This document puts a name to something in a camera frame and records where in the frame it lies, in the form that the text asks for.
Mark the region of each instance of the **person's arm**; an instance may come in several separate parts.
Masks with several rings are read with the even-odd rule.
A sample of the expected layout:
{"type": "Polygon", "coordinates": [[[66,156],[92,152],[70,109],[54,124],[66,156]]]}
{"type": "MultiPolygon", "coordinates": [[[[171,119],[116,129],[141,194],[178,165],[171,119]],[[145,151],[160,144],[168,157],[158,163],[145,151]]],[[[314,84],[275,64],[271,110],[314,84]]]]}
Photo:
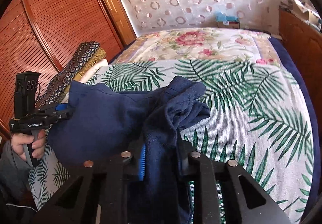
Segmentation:
{"type": "MultiPolygon", "coordinates": [[[[38,138],[33,143],[32,148],[35,149],[33,157],[40,159],[45,149],[44,130],[39,132],[38,138]]],[[[33,136],[18,133],[13,134],[11,138],[12,152],[10,141],[7,141],[4,145],[0,158],[0,189],[5,201],[8,201],[11,196],[19,201],[26,192],[31,167],[26,163],[23,144],[30,144],[32,142],[33,136]]]]}

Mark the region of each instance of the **pink flower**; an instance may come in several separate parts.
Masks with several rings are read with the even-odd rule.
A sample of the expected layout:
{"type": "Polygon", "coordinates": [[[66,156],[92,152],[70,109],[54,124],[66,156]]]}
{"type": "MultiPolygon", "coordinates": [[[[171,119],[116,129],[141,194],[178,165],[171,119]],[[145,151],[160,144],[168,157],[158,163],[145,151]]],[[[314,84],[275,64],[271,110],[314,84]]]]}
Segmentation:
{"type": "Polygon", "coordinates": [[[259,64],[266,64],[267,62],[266,62],[266,60],[264,60],[264,59],[258,59],[258,60],[256,60],[256,63],[259,63],[259,64]]]}
{"type": "Polygon", "coordinates": [[[198,53],[205,54],[209,57],[210,55],[215,55],[216,52],[214,50],[211,51],[210,49],[203,49],[203,51],[199,51],[198,53]]]}
{"type": "Polygon", "coordinates": [[[250,39],[243,39],[241,37],[235,39],[235,42],[238,42],[241,45],[248,45],[248,46],[254,45],[254,43],[250,39]]]}
{"type": "Polygon", "coordinates": [[[199,45],[202,46],[204,41],[204,33],[199,31],[188,31],[185,34],[180,35],[174,41],[179,45],[199,45]]]}

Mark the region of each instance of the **blue clothing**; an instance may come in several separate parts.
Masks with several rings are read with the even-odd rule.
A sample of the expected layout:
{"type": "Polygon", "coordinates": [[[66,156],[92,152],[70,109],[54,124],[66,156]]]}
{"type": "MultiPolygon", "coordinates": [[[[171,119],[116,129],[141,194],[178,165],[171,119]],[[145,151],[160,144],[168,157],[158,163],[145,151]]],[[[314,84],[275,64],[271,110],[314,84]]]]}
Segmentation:
{"type": "Polygon", "coordinates": [[[129,223],[187,223],[189,185],[177,182],[178,132],[210,116],[197,101],[203,83],[176,76],[151,92],[113,92],[104,84],[72,81],[69,120],[52,126],[47,136],[64,165],[83,164],[125,151],[143,134],[146,143],[144,181],[128,191],[129,223]]]}

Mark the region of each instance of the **wooden cabinet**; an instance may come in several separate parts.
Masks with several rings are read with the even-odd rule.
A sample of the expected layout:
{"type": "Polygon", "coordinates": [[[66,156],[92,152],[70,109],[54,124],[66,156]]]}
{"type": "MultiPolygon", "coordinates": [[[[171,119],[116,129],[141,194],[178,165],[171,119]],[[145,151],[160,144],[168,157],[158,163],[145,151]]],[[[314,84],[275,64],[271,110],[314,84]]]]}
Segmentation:
{"type": "Polygon", "coordinates": [[[9,136],[15,76],[40,72],[42,93],[81,42],[97,41],[110,60],[123,45],[101,0],[12,0],[0,19],[0,132],[9,136]]]}
{"type": "Polygon", "coordinates": [[[123,5],[120,0],[103,0],[108,9],[108,12],[113,20],[113,23],[119,32],[120,38],[124,45],[133,42],[136,35],[132,29],[130,21],[126,15],[123,5]]]}
{"type": "Polygon", "coordinates": [[[308,88],[322,132],[322,34],[280,9],[280,35],[308,88]]]}

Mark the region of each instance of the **bed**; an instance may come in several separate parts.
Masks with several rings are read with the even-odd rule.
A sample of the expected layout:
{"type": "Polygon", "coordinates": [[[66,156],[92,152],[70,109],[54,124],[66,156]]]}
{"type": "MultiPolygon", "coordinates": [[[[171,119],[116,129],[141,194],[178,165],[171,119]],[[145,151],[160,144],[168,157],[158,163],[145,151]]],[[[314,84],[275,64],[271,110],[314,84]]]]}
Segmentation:
{"type": "MultiPolygon", "coordinates": [[[[280,42],[238,29],[150,33],[87,84],[103,83],[113,91],[154,90],[176,75],[203,82],[207,90],[199,101],[211,109],[210,118],[181,137],[213,160],[237,160],[291,221],[299,222],[318,194],[318,128],[303,79],[280,42]]],[[[68,177],[47,144],[41,164],[29,176],[38,209],[68,177]]]]}

